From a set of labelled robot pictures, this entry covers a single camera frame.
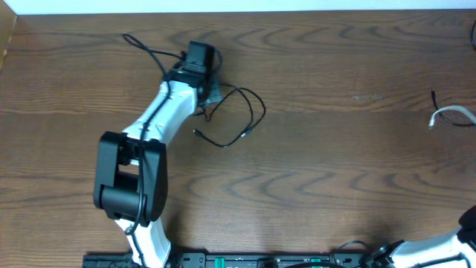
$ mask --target black bracket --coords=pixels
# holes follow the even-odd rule
[[[120,165],[137,160],[138,140],[125,134],[105,132],[99,141],[94,205],[109,219],[134,221],[138,211],[138,175],[123,172]],[[165,144],[155,139],[144,142],[144,212],[142,226],[157,220],[167,199],[167,156]]]

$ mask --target white wall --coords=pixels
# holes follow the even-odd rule
[[[476,8],[476,0],[5,0],[18,14]]]

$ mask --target wooden tabletop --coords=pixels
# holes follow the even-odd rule
[[[167,149],[169,239],[211,252],[328,251],[352,239],[449,232],[476,203],[475,130],[438,121],[475,107],[470,10],[20,16],[0,74],[0,267],[78,267],[129,244],[92,190],[97,143],[156,96],[160,72],[120,37],[222,51],[221,78],[253,89]],[[161,57],[169,68],[174,60]]]

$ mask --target white arm segment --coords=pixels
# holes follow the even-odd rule
[[[192,115],[197,107],[197,90],[188,86],[186,83],[170,81],[172,94],[170,99],[165,102],[155,117],[150,122],[149,131],[145,136],[145,141],[157,139],[167,146],[172,141],[173,136],[179,130],[182,122]],[[161,84],[160,92],[155,100],[149,105],[140,118],[131,126],[127,127],[123,133],[127,133],[130,138],[141,137],[142,124],[154,112],[155,108],[162,102],[167,95],[167,83]],[[126,231],[133,222],[129,220],[116,220],[116,223]],[[145,264],[141,263],[139,254],[132,242],[132,236],[128,235],[127,240],[132,248],[132,259],[135,263],[150,268],[162,268],[167,262],[170,254],[170,241],[165,237],[164,227],[161,218],[155,222],[151,222],[147,227],[138,226],[135,230],[135,236],[139,248],[144,254]]]
[[[390,254],[395,268],[415,267],[417,264],[424,264],[429,261],[451,258],[464,254],[472,267],[476,264],[476,252],[467,244],[458,240],[457,233],[460,228],[454,231],[418,242],[404,242]],[[451,261],[443,264],[430,266],[431,268],[467,268],[465,260]]]

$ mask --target wood grain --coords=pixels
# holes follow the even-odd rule
[[[125,252],[92,204],[97,142],[157,94],[160,73],[130,32],[168,51],[214,44],[240,99],[213,123],[190,118],[169,146],[164,212],[173,243],[235,252],[327,251],[361,239],[416,240],[457,225],[476,202],[473,129],[428,131],[430,90],[474,107],[474,11],[22,16],[0,74],[0,267],[78,267]],[[164,64],[173,61],[164,58]]]

